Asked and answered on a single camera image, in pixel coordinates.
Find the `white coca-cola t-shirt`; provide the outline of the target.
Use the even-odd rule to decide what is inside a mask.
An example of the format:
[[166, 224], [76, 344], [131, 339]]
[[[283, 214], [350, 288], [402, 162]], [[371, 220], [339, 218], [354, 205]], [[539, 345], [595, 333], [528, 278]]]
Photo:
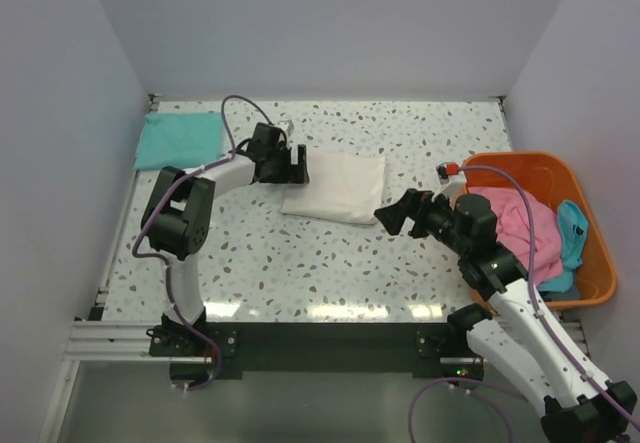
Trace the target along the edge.
[[307, 150], [309, 182], [285, 192], [286, 215], [346, 224], [369, 225], [382, 203], [386, 159]]

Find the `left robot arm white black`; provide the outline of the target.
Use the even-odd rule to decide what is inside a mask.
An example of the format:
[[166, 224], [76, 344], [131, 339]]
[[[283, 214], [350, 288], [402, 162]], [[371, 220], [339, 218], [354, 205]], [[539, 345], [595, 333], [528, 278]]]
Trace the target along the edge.
[[258, 123], [250, 138], [221, 159], [182, 170], [162, 168], [143, 213], [133, 256], [156, 258], [165, 273], [164, 318], [178, 324], [173, 345], [185, 355], [200, 353], [207, 343], [198, 259], [209, 234], [214, 201], [252, 184], [306, 185], [308, 151], [289, 142], [273, 124]]

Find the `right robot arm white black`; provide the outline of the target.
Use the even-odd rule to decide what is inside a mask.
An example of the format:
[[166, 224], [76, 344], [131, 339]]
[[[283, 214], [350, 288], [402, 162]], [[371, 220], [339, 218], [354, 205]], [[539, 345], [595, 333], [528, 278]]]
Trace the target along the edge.
[[447, 317], [448, 349], [488, 360], [531, 404], [550, 442], [623, 438], [638, 397], [615, 382], [577, 346], [531, 287], [519, 259], [499, 243], [489, 201], [464, 194], [409, 189], [375, 218], [391, 235], [412, 220], [414, 239], [432, 237], [458, 257], [463, 280], [483, 299]]

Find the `pink t-shirt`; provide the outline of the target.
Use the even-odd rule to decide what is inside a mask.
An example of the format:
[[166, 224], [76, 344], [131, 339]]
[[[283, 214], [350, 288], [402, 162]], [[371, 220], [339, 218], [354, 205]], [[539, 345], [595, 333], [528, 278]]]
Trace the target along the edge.
[[553, 210], [530, 193], [525, 193], [534, 222], [534, 238], [531, 238], [528, 213], [524, 200], [516, 189], [476, 186], [470, 187], [468, 191], [489, 200], [491, 209], [497, 216], [498, 241], [516, 255], [526, 269], [529, 268], [531, 243], [534, 243], [535, 285], [562, 274], [562, 242]]

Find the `folded teal t-shirt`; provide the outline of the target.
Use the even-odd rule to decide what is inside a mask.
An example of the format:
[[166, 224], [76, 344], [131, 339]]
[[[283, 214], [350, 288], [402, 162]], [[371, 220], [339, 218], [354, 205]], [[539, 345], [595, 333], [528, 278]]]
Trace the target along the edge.
[[147, 113], [134, 169], [185, 169], [214, 162], [223, 152], [223, 137], [218, 113]]

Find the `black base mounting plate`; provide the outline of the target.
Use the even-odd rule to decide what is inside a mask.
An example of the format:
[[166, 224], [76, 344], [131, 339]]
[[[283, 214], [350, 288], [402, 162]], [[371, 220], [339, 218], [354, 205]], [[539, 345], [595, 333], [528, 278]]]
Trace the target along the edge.
[[446, 323], [204, 323], [194, 335], [168, 321], [146, 331], [149, 354], [174, 382], [247, 372], [404, 373], [480, 380], [484, 361]]

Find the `orange plastic basket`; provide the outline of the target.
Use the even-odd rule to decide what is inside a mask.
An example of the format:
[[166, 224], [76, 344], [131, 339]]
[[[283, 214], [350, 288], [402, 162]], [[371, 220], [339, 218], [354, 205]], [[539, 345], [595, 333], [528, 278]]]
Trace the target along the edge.
[[538, 201], [555, 210], [563, 201], [575, 203], [588, 221], [583, 264], [577, 268], [576, 297], [554, 300], [557, 311], [593, 307], [609, 300], [617, 286], [617, 276], [606, 244], [587, 203], [577, 177], [558, 157], [544, 152], [480, 153], [469, 157], [466, 166], [491, 166], [505, 171]]

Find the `light blue t-shirt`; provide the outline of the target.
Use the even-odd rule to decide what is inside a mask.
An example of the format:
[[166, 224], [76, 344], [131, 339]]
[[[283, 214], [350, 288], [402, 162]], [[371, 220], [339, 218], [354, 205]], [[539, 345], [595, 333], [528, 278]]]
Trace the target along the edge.
[[538, 286], [540, 294], [566, 292], [572, 286], [577, 287], [576, 271], [583, 263], [582, 254], [589, 230], [587, 217], [576, 203], [564, 200], [557, 208], [556, 220], [562, 242], [562, 274], [541, 283]]

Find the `grey blue garment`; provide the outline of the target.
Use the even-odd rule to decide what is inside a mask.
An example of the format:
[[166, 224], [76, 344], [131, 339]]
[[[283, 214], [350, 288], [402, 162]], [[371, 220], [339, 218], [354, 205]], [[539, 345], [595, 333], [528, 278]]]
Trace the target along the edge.
[[541, 296], [545, 302], [580, 301], [582, 299], [582, 294], [576, 286], [570, 287], [566, 292], [541, 292]]

